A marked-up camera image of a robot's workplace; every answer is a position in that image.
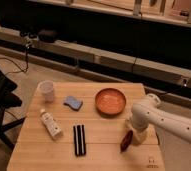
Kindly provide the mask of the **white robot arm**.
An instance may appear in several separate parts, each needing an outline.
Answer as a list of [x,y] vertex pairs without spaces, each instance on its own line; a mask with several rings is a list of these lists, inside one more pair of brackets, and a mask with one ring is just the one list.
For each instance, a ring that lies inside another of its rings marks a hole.
[[153,124],[191,144],[191,119],[160,110],[160,104],[160,98],[152,93],[134,102],[126,126],[141,133]]

